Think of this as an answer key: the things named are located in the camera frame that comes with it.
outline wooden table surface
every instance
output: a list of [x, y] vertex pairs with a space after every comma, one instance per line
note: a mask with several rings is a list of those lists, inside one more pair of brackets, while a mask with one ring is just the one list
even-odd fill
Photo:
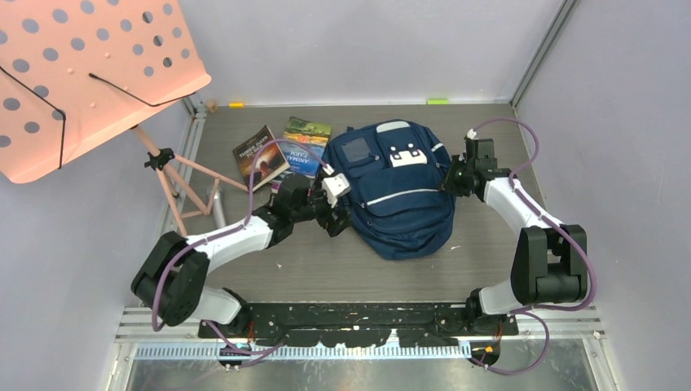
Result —
[[[513, 117], [513, 112], [506, 104], [220, 108], [206, 119], [195, 160], [242, 182], [232, 149], [264, 125], [280, 137], [290, 116], [332, 124], [334, 134], [349, 125], [357, 128], [396, 118], [415, 121], [428, 126], [450, 154], [459, 154], [468, 129], [487, 119]], [[500, 167], [514, 168], [528, 158], [513, 123], [489, 125], [481, 137], [495, 140]], [[520, 179], [541, 200], [532, 170]], [[190, 179], [204, 200], [212, 184], [211, 177], [198, 172]], [[265, 203], [268, 186], [255, 196], [255, 205]], [[222, 186], [222, 200], [228, 223], [247, 213], [247, 193]], [[185, 210], [192, 208], [187, 200]], [[216, 229], [210, 216], [188, 218], [186, 225], [191, 235]], [[458, 198], [453, 234], [431, 256], [385, 261], [351, 228], [331, 239], [316, 222], [303, 222], [278, 246], [218, 268], [207, 284], [233, 289], [248, 301], [464, 301], [471, 290], [508, 278], [516, 242], [497, 212], [475, 196]]]

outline backpack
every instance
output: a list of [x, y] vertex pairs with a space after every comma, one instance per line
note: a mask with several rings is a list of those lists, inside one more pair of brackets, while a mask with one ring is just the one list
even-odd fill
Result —
[[384, 259], [430, 255], [451, 236], [456, 198], [439, 190], [451, 159], [429, 128], [403, 120], [349, 127], [323, 158], [347, 177], [340, 202]]

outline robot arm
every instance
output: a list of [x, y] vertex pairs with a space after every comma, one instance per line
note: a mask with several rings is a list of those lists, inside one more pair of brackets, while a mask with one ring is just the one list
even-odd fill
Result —
[[[512, 185], [510, 170], [497, 168], [491, 139], [466, 138], [465, 145], [462, 160], [453, 156], [442, 189], [457, 196], [475, 194], [501, 215], [518, 238], [510, 278], [473, 291], [466, 301], [471, 316], [507, 314], [545, 302], [581, 301], [588, 292], [588, 269], [545, 220], [559, 225], [585, 249], [583, 228], [564, 225], [527, 196], [535, 210], [529, 208], [517, 194], [522, 191], [521, 183], [514, 179]], [[559, 262], [550, 262], [548, 252], [559, 257]]]
[[315, 188], [301, 175], [288, 176], [277, 194], [253, 211], [249, 220], [184, 238], [175, 232], [161, 236], [132, 282], [132, 292], [152, 307], [163, 269], [189, 244], [205, 241], [184, 254], [177, 271], [166, 278], [158, 315], [169, 326], [188, 318], [234, 322], [244, 309], [244, 301], [233, 291], [205, 286], [206, 276], [219, 266], [247, 253], [272, 247], [293, 233], [296, 222], [316, 219], [330, 236], [350, 225], [347, 209], [337, 207], [340, 197], [350, 191], [342, 174], [325, 170]]

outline book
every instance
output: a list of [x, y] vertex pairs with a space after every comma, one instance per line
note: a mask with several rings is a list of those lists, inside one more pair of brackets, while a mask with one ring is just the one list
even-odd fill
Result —
[[[235, 160], [237, 160], [240, 173], [248, 188], [249, 175], [252, 172], [254, 156], [262, 146], [274, 139], [271, 129], [264, 125], [257, 134], [233, 149], [233, 156], [235, 156]], [[255, 165], [253, 191], [256, 191], [259, 187], [283, 173], [288, 167], [290, 167], [290, 165], [278, 145], [272, 144], [265, 148], [257, 158], [257, 163]]]
[[[291, 116], [283, 132], [283, 137], [303, 144], [321, 157], [326, 143], [331, 137], [332, 129], [327, 124], [305, 121]], [[304, 149], [288, 143], [280, 144], [280, 148], [288, 159], [290, 169], [281, 174], [279, 180], [283, 180], [288, 174], [302, 174], [308, 178], [314, 178], [317, 175], [319, 162]]]

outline orange music stand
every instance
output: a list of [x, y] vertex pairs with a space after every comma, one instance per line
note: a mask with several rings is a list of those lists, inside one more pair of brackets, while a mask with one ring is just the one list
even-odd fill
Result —
[[[0, 18], [0, 172], [15, 183], [35, 181], [128, 129], [157, 156], [137, 125], [211, 81], [175, 0], [0, 2]], [[214, 187], [223, 181], [246, 190], [175, 159], [214, 177]], [[198, 214], [209, 214], [211, 202], [171, 166], [156, 172], [186, 235], [169, 178]]]

